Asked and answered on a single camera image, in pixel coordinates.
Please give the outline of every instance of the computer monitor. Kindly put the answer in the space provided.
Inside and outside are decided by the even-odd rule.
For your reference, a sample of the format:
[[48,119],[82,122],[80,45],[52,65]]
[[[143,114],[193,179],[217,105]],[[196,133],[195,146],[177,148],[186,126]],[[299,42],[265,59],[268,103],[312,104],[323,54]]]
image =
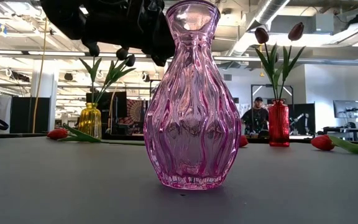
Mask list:
[[358,118],[357,100],[334,100],[335,118]]

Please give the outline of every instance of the red glass vase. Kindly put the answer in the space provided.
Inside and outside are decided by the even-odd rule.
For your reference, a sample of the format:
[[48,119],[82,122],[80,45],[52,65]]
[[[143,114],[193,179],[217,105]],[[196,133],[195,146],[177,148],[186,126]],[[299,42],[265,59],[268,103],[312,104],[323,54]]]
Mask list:
[[273,106],[268,109],[268,127],[270,146],[290,146],[288,106],[282,100],[273,100]]

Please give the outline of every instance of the dark shirt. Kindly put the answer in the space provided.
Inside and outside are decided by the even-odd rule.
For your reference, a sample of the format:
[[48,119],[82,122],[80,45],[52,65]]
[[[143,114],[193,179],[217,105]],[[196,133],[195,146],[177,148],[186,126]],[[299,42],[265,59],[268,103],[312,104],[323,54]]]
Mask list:
[[[269,121],[269,112],[264,109],[255,109],[254,110],[254,131],[256,133],[260,132],[261,130],[268,130],[267,122]],[[246,130],[251,129],[252,124],[252,111],[247,111],[241,118],[246,124]]]

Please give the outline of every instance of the glass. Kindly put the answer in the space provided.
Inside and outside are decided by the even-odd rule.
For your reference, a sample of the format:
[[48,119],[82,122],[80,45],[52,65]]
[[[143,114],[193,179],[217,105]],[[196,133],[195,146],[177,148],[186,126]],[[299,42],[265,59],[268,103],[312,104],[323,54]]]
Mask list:
[[96,109],[97,106],[97,103],[86,103],[86,108],[81,111],[78,130],[94,138],[102,139],[101,113]]
[[175,56],[146,113],[144,136],[169,187],[218,187],[237,155],[240,116],[211,53],[219,17],[205,1],[181,1],[167,11]]
[[268,108],[268,127],[270,146],[290,146],[288,106],[282,100],[273,100],[273,106]]

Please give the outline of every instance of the yellow glass vase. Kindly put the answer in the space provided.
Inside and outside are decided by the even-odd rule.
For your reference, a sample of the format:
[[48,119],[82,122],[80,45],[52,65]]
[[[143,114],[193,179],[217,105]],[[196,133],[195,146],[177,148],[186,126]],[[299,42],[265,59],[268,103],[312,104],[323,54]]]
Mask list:
[[97,103],[86,103],[86,108],[81,111],[78,130],[94,138],[102,139],[101,113],[96,109],[97,106]]

